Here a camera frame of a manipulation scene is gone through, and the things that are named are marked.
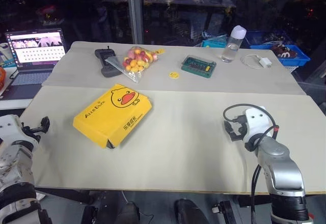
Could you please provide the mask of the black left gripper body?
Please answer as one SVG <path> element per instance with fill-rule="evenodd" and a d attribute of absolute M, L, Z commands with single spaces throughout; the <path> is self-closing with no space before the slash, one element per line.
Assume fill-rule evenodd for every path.
<path fill-rule="evenodd" d="M 32 137 L 36 141 L 39 141 L 41 138 L 41 136 L 36 134 L 41 131 L 41 127 L 30 128 L 30 126 L 23 126 L 22 131 L 25 135 Z"/>

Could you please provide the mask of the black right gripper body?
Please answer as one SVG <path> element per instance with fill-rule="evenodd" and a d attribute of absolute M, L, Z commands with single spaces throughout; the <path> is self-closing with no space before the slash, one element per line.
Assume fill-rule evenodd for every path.
<path fill-rule="evenodd" d="M 239 128 L 237 129 L 238 134 L 242 135 L 242 140 L 244 136 L 247 134 L 247 118 L 246 116 L 237 116 L 235 119 L 232 120 L 233 123 L 238 124 Z"/>

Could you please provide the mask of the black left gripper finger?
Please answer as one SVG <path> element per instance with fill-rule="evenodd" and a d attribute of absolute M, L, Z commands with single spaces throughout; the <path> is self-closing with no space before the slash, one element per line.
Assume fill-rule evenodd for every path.
<path fill-rule="evenodd" d="M 39 131 L 43 132 L 43 133 L 47 133 L 50 127 L 50 120 L 49 117 L 46 116 L 44 118 L 42 118 L 41 120 L 41 125 L 39 127 Z"/>

